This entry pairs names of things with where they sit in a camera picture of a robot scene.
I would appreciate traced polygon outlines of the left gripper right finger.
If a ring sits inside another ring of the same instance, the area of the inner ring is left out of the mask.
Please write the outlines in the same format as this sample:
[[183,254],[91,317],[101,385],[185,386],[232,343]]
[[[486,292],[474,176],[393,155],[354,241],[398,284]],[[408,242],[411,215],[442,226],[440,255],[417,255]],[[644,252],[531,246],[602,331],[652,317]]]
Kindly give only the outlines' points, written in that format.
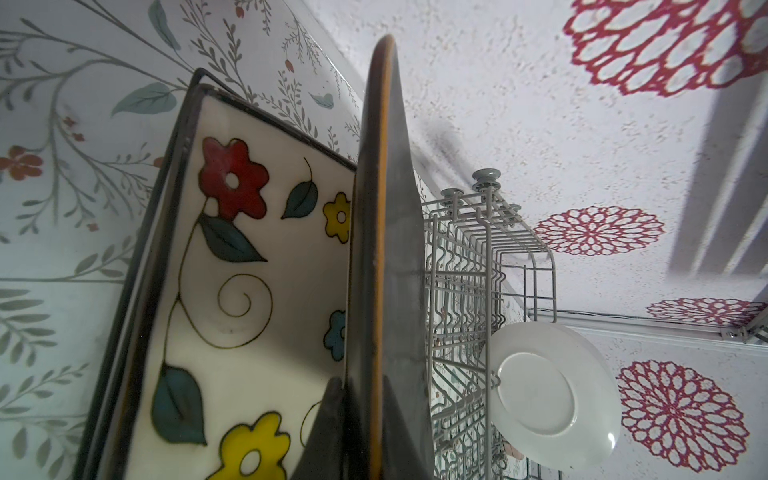
[[383,378],[382,478],[384,480],[428,480],[432,474],[420,459],[394,390]]

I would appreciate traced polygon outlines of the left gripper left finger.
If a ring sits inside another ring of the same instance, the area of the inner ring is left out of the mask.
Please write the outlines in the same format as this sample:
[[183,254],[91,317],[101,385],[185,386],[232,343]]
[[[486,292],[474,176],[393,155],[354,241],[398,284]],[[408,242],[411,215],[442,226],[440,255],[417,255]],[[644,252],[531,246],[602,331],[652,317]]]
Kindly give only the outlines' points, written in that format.
[[304,452],[291,480],[340,480],[343,476],[346,398],[341,378],[329,380]]

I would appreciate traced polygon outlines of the black square plate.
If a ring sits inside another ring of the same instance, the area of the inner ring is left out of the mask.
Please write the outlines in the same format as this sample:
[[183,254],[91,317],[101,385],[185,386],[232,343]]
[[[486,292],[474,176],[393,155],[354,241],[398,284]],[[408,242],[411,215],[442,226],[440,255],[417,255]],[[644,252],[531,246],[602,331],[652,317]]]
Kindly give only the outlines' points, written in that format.
[[345,450],[350,479],[382,478],[383,378],[433,475],[426,348],[425,233],[397,46],[373,51],[351,208]]
[[78,479],[288,479],[341,375],[353,163],[187,94],[117,310]]

